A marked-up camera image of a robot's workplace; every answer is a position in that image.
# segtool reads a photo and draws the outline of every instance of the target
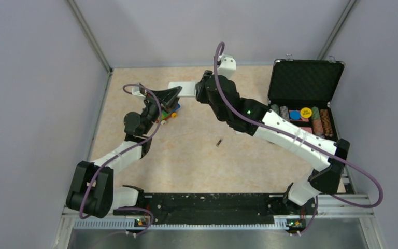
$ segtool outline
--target white rectangular object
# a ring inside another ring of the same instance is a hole
[[[168,88],[173,87],[182,87],[181,92],[179,93],[178,97],[195,97],[196,96],[196,86],[195,81],[177,81],[177,82],[170,82],[168,83]]]

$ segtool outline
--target beige tabletop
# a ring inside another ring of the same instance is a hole
[[[123,118],[140,113],[142,99],[122,91],[140,82],[152,90],[171,81],[199,81],[211,67],[115,69],[108,90],[92,160],[112,151],[124,140]],[[239,66],[231,78],[244,98],[267,103],[272,66]],[[133,185],[145,192],[284,192],[311,170],[287,150],[247,134],[235,134],[219,122],[210,106],[195,98],[181,98],[178,116],[160,127],[149,153],[123,170],[115,186]],[[223,139],[219,147],[216,143]],[[339,191],[344,192],[341,184]]]

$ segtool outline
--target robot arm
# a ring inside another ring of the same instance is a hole
[[[228,80],[224,75],[220,75],[220,72],[225,72],[228,75],[227,71],[218,70],[218,72],[219,82],[226,98],[245,117],[295,134],[302,140],[318,145],[323,150],[341,158],[347,157],[350,144],[346,140],[340,139],[335,143],[322,139],[285,121],[257,100],[241,98],[234,82]],[[227,108],[220,97],[212,71],[205,71],[201,81],[195,85],[195,97],[200,103],[209,104],[217,119],[226,122],[235,131],[273,142],[295,153],[312,165],[314,169],[311,172],[288,187],[283,200],[285,203],[289,200],[302,206],[319,193],[336,193],[344,168],[342,163],[311,149],[296,139],[291,139],[283,134],[258,127],[238,118]]]
[[[158,98],[164,112],[170,112],[178,105],[182,87],[174,87],[163,91],[152,91]],[[134,146],[146,139],[147,134],[153,124],[159,118],[159,110],[155,100],[145,90],[134,88],[133,95],[144,98],[145,108],[141,114],[130,112],[124,117],[124,132],[126,137],[112,152],[93,162],[80,162],[74,172],[74,177],[66,198],[66,206],[73,210],[79,210],[83,201],[83,196],[95,172],[107,161],[118,157],[102,168],[97,176],[97,180],[88,195],[84,205],[84,213],[103,218],[111,209],[121,206],[134,206],[138,197],[138,190],[132,187],[113,189],[114,174],[121,172],[132,162],[143,158],[150,150],[152,140],[137,146],[125,153],[125,149]]]

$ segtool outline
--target purple cable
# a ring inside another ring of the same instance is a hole
[[[349,166],[352,167],[353,169],[357,170],[358,172],[362,173],[363,175],[365,175],[366,177],[368,177],[370,180],[372,180],[372,182],[376,185],[376,187],[377,187],[377,189],[378,189],[378,191],[379,191],[379,198],[378,198],[378,200],[377,200],[374,204],[370,204],[370,205],[362,205],[362,204],[353,203],[353,202],[351,202],[351,201],[345,200],[345,199],[343,199],[343,198],[341,198],[341,197],[338,197],[338,196],[336,196],[336,195],[331,195],[333,198],[338,199],[338,200],[340,200],[340,201],[342,201],[342,202],[344,202],[344,203],[346,203],[346,204],[353,205],[353,206],[357,206],[357,207],[359,207],[359,208],[367,208],[367,209],[370,209],[370,208],[374,208],[374,207],[376,207],[376,206],[379,206],[379,205],[381,204],[382,200],[383,200],[383,190],[382,190],[382,186],[380,185],[380,183],[378,182],[378,180],[376,180],[372,175],[370,175],[370,174],[369,174],[368,172],[366,172],[364,169],[360,168],[359,166],[357,166],[357,165],[355,165],[355,164],[353,164],[353,163],[351,163],[351,162],[349,162],[349,161],[347,161],[347,160],[344,160],[344,159],[342,159],[342,158],[340,158],[340,157],[337,157],[337,156],[335,156],[335,155],[333,155],[333,154],[331,154],[331,153],[329,153],[329,152],[327,152],[327,151],[325,151],[325,150],[323,150],[323,149],[320,149],[320,148],[318,148],[317,146],[315,146],[315,145],[313,145],[313,144],[311,144],[311,143],[309,143],[309,142],[307,142],[307,141],[304,141],[304,140],[302,140],[301,138],[295,136],[294,134],[291,134],[291,133],[289,133],[289,132],[282,131],[282,130],[280,130],[280,129],[277,129],[277,128],[274,128],[274,127],[270,127],[270,126],[267,126],[267,125],[262,124],[262,123],[260,123],[260,122],[256,122],[256,121],[254,121],[254,120],[251,120],[251,119],[249,119],[249,118],[243,116],[241,113],[239,113],[239,112],[231,105],[231,103],[226,99],[225,95],[223,94],[222,87],[220,86],[220,82],[219,82],[219,77],[218,77],[218,75],[216,74],[216,73],[217,73],[217,60],[218,60],[218,56],[219,56],[220,53],[223,52],[223,48],[224,48],[224,47],[225,47],[225,43],[224,43],[223,41],[222,41],[221,43],[219,43],[219,45],[217,46],[213,65],[214,65],[214,79],[215,79],[215,81],[216,81],[217,90],[219,91],[220,97],[221,97],[222,100],[225,102],[226,106],[227,106],[237,117],[239,117],[240,119],[242,119],[242,120],[244,120],[244,121],[246,121],[246,122],[248,122],[248,123],[251,123],[251,124],[253,124],[253,125],[255,125],[255,126],[263,127],[263,128],[265,128],[265,129],[269,129],[269,130],[275,131],[275,132],[277,132],[277,133],[284,134],[284,135],[286,135],[286,136],[288,136],[288,137],[290,137],[290,138],[292,138],[292,139],[296,139],[297,141],[299,141],[299,142],[301,142],[301,143],[307,145],[308,147],[310,147],[310,148],[312,148],[312,149],[314,149],[314,150],[316,150],[316,151],[318,151],[318,152],[320,152],[320,153],[323,153],[324,155],[326,155],[326,156],[328,156],[328,157],[330,157],[330,158],[333,158],[333,159],[335,159],[335,160],[337,160],[337,161],[339,161],[339,162],[342,162],[343,164],[349,165]]]
[[[155,95],[150,89],[148,89],[147,87],[145,87],[145,86],[143,86],[143,85],[138,85],[138,84],[126,84],[126,85],[123,86],[123,91],[125,91],[125,92],[127,92],[127,91],[126,91],[126,87],[141,87],[141,88],[144,88],[147,92],[149,92],[150,95],[152,95],[152,97],[155,99],[155,101],[156,101],[156,103],[157,103],[158,111],[159,111],[159,119],[160,119],[160,120],[159,120],[159,122],[158,122],[158,125],[157,125],[155,131],[154,131],[148,138],[146,138],[145,140],[143,140],[143,141],[141,141],[141,142],[139,142],[139,143],[137,143],[137,144],[135,144],[135,145],[132,145],[131,147],[129,147],[129,148],[125,149],[125,150],[122,150],[122,151],[119,153],[120,155],[122,155],[122,154],[128,152],[129,150],[131,150],[131,149],[133,149],[133,148],[135,148],[135,147],[140,146],[141,144],[146,143],[146,142],[149,141],[153,136],[155,136],[156,132],[157,132],[158,129],[159,129],[159,126],[161,125],[161,119],[162,119],[161,104],[159,103],[159,100],[158,100],[158,98],[156,97],[156,95]],[[87,201],[87,199],[88,199],[89,192],[91,191],[91,188],[92,188],[92,186],[94,185],[95,180],[97,180],[98,174],[100,173],[100,171],[101,171],[106,165],[108,165],[110,162],[114,161],[114,160],[117,159],[117,158],[118,158],[118,155],[115,155],[115,156],[111,157],[111,158],[108,159],[105,163],[103,163],[103,164],[100,166],[100,168],[95,172],[94,176],[93,176],[92,179],[91,179],[91,182],[89,182],[89,186],[88,186],[88,188],[86,189],[86,192],[84,193],[84,196],[83,196],[83,200],[82,200],[82,202],[81,202],[81,206],[80,206],[80,210],[79,210],[80,219],[86,219],[86,218],[90,217],[90,215],[83,216],[83,209],[84,209],[84,205],[86,204],[86,201]]]
[[[147,210],[147,209],[141,209],[141,208],[139,208],[139,207],[121,207],[121,208],[116,209],[116,210],[118,210],[118,211],[143,211],[143,212],[145,212],[145,213],[150,214],[150,222],[147,224],[147,226],[144,228],[144,230],[141,231],[141,232],[139,232],[139,233],[137,233],[136,236],[140,236],[141,234],[145,233],[146,230],[149,229],[149,227],[153,224],[154,216],[153,216],[152,212],[150,212],[150,211]],[[105,239],[107,239],[108,237],[113,236],[113,235],[115,235],[115,234],[126,234],[126,233],[125,233],[124,231],[115,231],[115,232],[109,233],[109,234],[103,236],[101,239],[99,239],[99,240],[98,240],[97,242],[95,242],[94,244],[92,244],[91,247],[89,247],[89,249],[94,248],[94,247],[95,247],[96,245],[98,245],[100,242],[102,242],[103,240],[105,240]]]
[[[312,222],[314,221],[315,215],[317,215],[317,213],[318,213],[318,196],[315,196],[314,214],[312,215],[312,218],[310,218],[309,223],[307,224],[307,226],[303,229],[303,231],[300,232],[300,236],[303,235],[309,229],[309,227],[312,225]]]

